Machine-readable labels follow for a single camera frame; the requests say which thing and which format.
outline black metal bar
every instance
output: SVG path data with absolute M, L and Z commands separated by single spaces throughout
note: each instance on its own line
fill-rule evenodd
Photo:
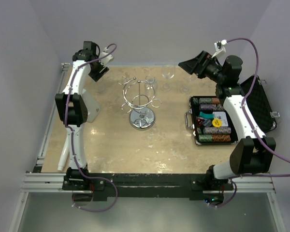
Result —
M 205 174 L 106 174 L 88 173 L 91 177 L 104 177 L 111 180 L 117 187 L 119 197 L 142 198 L 189 198 L 190 200 L 203 200 Z M 115 196 L 111 183 L 101 179 L 88 182 L 75 179 L 73 176 L 65 177 L 63 190 L 92 190 L 94 188 L 94 201 L 106 201 L 108 197 Z M 232 190 L 233 186 L 224 184 L 225 190 Z M 212 186 L 211 190 L 220 190 L 220 185 Z

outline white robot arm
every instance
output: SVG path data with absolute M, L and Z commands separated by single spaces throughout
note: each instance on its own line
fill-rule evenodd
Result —
M 61 121 L 64 122 L 65 107 L 67 95 L 71 90 L 69 111 L 68 111 L 68 126 L 67 138 L 61 153 L 61 157 L 58 164 L 58 170 L 62 171 L 65 166 L 66 158 L 70 154 L 69 167 L 77 169 L 77 166 L 73 159 L 72 146 L 71 146 L 71 129 L 73 129 L 73 141 L 74 141 L 74 153 L 76 159 L 81 168 L 87 166 L 87 161 L 84 152 L 84 126 L 85 122 L 92 122 L 100 112 L 99 103 L 84 89 L 85 81 L 88 75 L 94 80 L 98 81 L 109 69 L 106 67 L 108 62 L 113 59 L 112 55 L 109 55 L 109 49 L 105 48 L 101 52 L 100 57 L 104 57 L 99 61 L 87 64 L 80 68 L 90 60 L 97 59 L 96 55 L 97 44 L 93 42 L 84 42 L 83 49 L 75 53 L 73 56 L 73 69 L 69 81 L 61 94 L 57 94 L 55 97 L 58 113 Z
M 260 144 L 254 131 L 272 150 L 276 146 L 275 140 L 266 137 L 260 130 L 244 101 L 245 94 L 238 84 L 243 61 L 237 56 L 228 56 L 222 66 L 218 62 L 217 55 L 225 53 L 226 44 L 226 40 L 216 42 L 214 56 L 202 51 L 197 57 L 178 64 L 189 74 L 194 73 L 200 79 L 208 77 L 217 83 L 216 96 L 229 114 L 239 140 L 229 161 L 209 167 L 207 174 L 210 177 L 206 180 L 209 185 L 235 175 L 266 173 L 269 170 L 273 154 Z

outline white wall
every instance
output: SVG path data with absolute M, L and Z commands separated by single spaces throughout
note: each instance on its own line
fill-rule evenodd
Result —
M 30 0 L 60 60 L 84 40 L 115 42 L 113 64 L 184 61 L 217 40 L 250 37 L 270 0 Z M 234 45 L 229 52 L 243 50 Z
M 31 4 L 0 0 L 0 232 L 8 231 L 60 78 L 60 62 Z
M 259 76 L 268 82 L 266 94 L 273 110 L 281 115 L 278 128 L 270 135 L 276 140 L 276 151 L 290 158 L 290 0 L 272 0 L 251 39 L 260 55 Z M 253 48 L 247 44 L 241 55 L 243 79 L 254 73 L 254 57 Z M 271 172 L 290 173 L 290 164 L 274 159 Z M 275 178 L 274 185 L 290 232 L 290 178 Z

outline beige tabletop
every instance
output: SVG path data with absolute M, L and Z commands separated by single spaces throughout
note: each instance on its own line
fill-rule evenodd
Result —
M 139 131 L 129 123 L 129 114 L 121 110 L 124 103 L 123 86 L 117 83 L 121 76 L 144 80 L 152 74 L 158 83 L 160 108 L 150 107 L 156 122 L 152 128 Z M 84 148 L 88 169 L 92 173 L 205 173 L 212 164 L 229 159 L 233 145 L 198 146 L 192 130 L 186 129 L 184 113 L 189 109 L 189 96 L 215 95 L 215 83 L 196 79 L 189 87 L 191 93 L 182 94 L 187 74 L 177 68 L 170 80 L 172 90 L 163 92 L 165 79 L 161 67 L 110 67 L 103 77 L 105 90 L 98 93 L 90 78 L 85 89 L 100 103 L 101 111 L 92 123 L 85 124 Z M 137 95 L 131 89 L 131 95 Z M 57 173 L 58 161 L 66 138 L 66 130 L 58 114 L 49 141 L 42 172 Z

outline purple cable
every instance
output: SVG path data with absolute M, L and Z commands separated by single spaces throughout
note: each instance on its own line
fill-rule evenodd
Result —
M 232 196 L 225 202 L 219 204 L 219 205 L 212 205 L 212 204 L 209 204 L 209 206 L 212 206 L 212 207 L 215 207 L 215 208 L 220 208 L 220 207 L 223 207 L 225 206 L 227 203 L 229 203 L 230 201 L 232 201 L 232 199 L 235 197 L 236 195 L 236 192 L 237 192 L 237 185 L 234 181 L 230 180 L 231 183 L 234 185 L 234 193 L 232 194 Z
M 115 192 L 116 192 L 115 200 L 113 201 L 113 203 L 112 203 L 110 206 L 108 206 L 107 208 L 105 208 L 105 209 L 99 209 L 99 210 L 86 209 L 86 208 L 80 207 L 80 206 L 78 206 L 78 205 L 75 203 L 74 199 L 72 198 L 72 202 L 73 202 L 73 204 L 74 204 L 77 208 L 82 209 L 82 210 L 85 210 L 85 211 L 89 211 L 89 212 L 103 212 L 103 211 L 106 211 L 106 210 L 110 209 L 111 207 L 113 207 L 113 205 L 116 203 L 116 201 L 117 201 L 117 199 L 118 199 L 118 190 L 117 190 L 116 185 L 115 185 L 112 181 L 110 181 L 109 179 L 104 178 L 104 177 L 90 177 L 90 176 L 86 176 L 86 175 L 82 172 L 82 170 L 81 170 L 81 168 L 80 168 L 80 166 L 79 166 L 79 164 L 78 164 L 78 162 L 77 162 L 76 155 L 75 155 L 75 150 L 74 150 L 74 138 L 73 138 L 74 131 L 73 131 L 73 128 L 72 128 L 72 127 L 69 127 L 69 126 L 68 126 L 68 109 L 69 109 L 69 100 L 70 100 L 70 96 L 71 96 L 71 92 L 72 92 L 72 85 L 73 85 L 74 79 L 75 79 L 76 74 L 77 74 L 77 72 L 79 71 L 79 69 L 82 68 L 82 67 L 84 67 L 85 65 L 91 64 L 91 63 L 96 62 L 96 61 L 99 61 L 99 60 L 101 60 L 101 59 L 104 59 L 105 57 L 107 57 L 107 56 L 109 56 L 110 54 L 112 54 L 112 53 L 116 50 L 116 48 L 117 48 L 117 45 L 116 45 L 115 43 L 112 43 L 112 44 L 108 45 L 107 48 L 109 48 L 109 47 L 112 46 L 112 45 L 114 45 L 115 47 L 114 47 L 114 49 L 113 49 L 111 52 L 109 52 L 107 55 L 105 55 L 105 56 L 103 56 L 103 57 L 101 57 L 101 58 L 98 58 L 98 59 L 94 59 L 94 60 L 88 61 L 88 62 L 86 62 L 86 63 L 84 63 L 84 64 L 82 64 L 82 65 L 80 65 L 80 66 L 77 67 L 77 69 L 75 70 L 75 72 L 74 72 L 74 74 L 73 74 L 73 76 L 72 76 L 71 82 L 70 82 L 69 93 L 68 93 L 68 97 L 67 97 L 67 101 L 66 101 L 66 109 L 65 109 L 65 116 L 64 116 L 64 125 L 65 125 L 65 127 L 69 128 L 69 129 L 71 130 L 71 148 L 72 148 L 72 155 L 73 155 L 73 157 L 74 157 L 74 162 L 75 162 L 75 164 L 76 164 L 76 166 L 77 166 L 78 171 L 79 171 L 80 174 L 81 174 L 84 178 L 86 178 L 86 179 L 91 179 L 91 180 L 92 180 L 92 179 L 102 179 L 102 180 L 105 180 L 105 181 L 110 182 L 110 183 L 114 186 L 114 189 L 115 189 Z

